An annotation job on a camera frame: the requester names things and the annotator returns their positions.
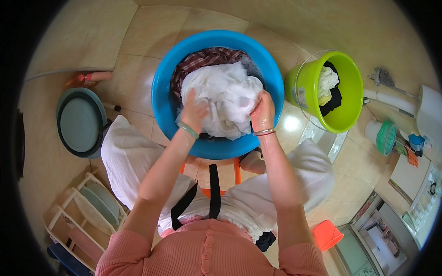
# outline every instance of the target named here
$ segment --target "white rack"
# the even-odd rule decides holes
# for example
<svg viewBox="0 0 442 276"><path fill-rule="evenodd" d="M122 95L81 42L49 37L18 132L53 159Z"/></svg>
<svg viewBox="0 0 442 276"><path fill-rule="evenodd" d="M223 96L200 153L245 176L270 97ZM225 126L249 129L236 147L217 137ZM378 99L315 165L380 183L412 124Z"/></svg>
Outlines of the white rack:
<svg viewBox="0 0 442 276"><path fill-rule="evenodd" d="M54 218L49 223L48 226L45 226L46 231L54 238L56 239L63 247L66 249L72 256L74 256L79 262L84 264L88 269L95 272L95 268L91 267L89 264L87 264L84 260L82 260L77 254L73 252L73 248L75 243L72 241L69 247L53 232L53 228L60 218L60 216L63 216L65 218L68 218L75 226L77 226L88 238L90 238L103 252L105 249L101 244L99 244L85 229L84 226L86 222L89 222L91 225L102 231L103 233L106 233L107 235L111 235L113 233L116 233L123 223L125 222L127 218L127 214L124 212L123 207L120 205L120 203L115 199L115 202L118 204L119 208L119 214L118 214L118 221L119 225L117 227L112 226L104 217L103 215L97 211L97 209L80 193L81 188L84 185L87 184L99 184L103 187L103 183L101 183L100 180L98 180L92 173L86 173L84 180L75 188L71 188L72 193L68 196L68 198L64 201L64 203L59 206L57 205L57 212L55 213ZM84 220L81 223L78 223L75 221L75 219L72 218L71 215L69 215L66 212L66 207L69 205L69 203L74 200L75 204L77 205L78 209L80 210L81 214L84 217ZM73 225L68 223L68 227L70 229L74 228Z"/></svg>

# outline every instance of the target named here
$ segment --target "white cloth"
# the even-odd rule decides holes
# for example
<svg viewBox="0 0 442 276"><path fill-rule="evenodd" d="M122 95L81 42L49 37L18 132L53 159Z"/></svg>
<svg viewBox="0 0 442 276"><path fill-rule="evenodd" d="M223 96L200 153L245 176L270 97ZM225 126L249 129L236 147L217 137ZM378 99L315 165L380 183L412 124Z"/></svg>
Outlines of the white cloth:
<svg viewBox="0 0 442 276"><path fill-rule="evenodd" d="M251 133L250 113L263 89L261 81L247 75L241 62L201 67L184 78L183 103L191 88L197 102L209 104L209 115L203 122L203 133L235 140Z"/></svg>
<svg viewBox="0 0 442 276"><path fill-rule="evenodd" d="M160 145L142 136L122 115L110 126L103 141L101 157L112 191L129 209L133 208L140 183L163 150ZM332 164L311 139L306 139L287 157L309 198L304 205L307 213L330 195L335 181ZM192 178L183 174L178 176L161 211L158 233L172 228L170 211L194 184ZM196 216L208 218L209 208L210 199L198 187L195 198L179 220ZM260 174L228 189L221 196L221 210L217 219L227 220L244 229L253 242L263 232L276 230L277 215L267 174Z"/></svg>
<svg viewBox="0 0 442 276"><path fill-rule="evenodd" d="M330 67L322 66L321 72L319 73L318 82L318 99L322 98L322 100L320 100L321 106L330 101L330 99L332 98L332 93L330 92L330 89L335 87L338 82L338 74L333 72Z"/></svg>

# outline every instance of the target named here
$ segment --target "red plaid fabric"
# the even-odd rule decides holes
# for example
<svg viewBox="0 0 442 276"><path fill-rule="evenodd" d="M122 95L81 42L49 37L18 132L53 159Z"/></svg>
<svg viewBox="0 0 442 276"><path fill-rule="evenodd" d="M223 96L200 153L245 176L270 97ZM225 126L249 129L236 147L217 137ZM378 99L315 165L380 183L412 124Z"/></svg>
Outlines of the red plaid fabric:
<svg viewBox="0 0 442 276"><path fill-rule="evenodd" d="M240 50L230 50L223 47L213 47L202 49L188 55L181 63L175 67L170 80L170 91L173 98L181 103L181 88L184 78L203 66L235 63L240 61L242 56L247 54Z"/></svg>

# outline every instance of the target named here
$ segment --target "lime green bucket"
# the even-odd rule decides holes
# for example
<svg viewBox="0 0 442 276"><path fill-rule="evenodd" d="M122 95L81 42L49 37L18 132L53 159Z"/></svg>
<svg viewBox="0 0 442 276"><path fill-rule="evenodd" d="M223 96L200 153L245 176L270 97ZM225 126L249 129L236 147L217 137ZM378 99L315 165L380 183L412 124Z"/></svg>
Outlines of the lime green bucket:
<svg viewBox="0 0 442 276"><path fill-rule="evenodd" d="M331 62L339 75L341 106L322 117L318 103L319 73L324 62ZM290 102L318 118L327 131L343 133L356 122L362 109L364 87L354 61L346 54L329 50L317 60L304 62L287 74L285 91Z"/></svg>

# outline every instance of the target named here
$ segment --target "glass door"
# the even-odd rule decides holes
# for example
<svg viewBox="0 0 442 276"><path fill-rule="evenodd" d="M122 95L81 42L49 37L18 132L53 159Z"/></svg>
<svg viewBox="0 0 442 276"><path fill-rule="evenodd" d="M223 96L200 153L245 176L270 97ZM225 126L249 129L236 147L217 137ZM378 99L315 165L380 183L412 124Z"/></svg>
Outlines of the glass door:
<svg viewBox="0 0 442 276"><path fill-rule="evenodd" d="M347 273L352 276L383 276L351 226L344 225L339 230L344 237L334 248Z"/></svg>

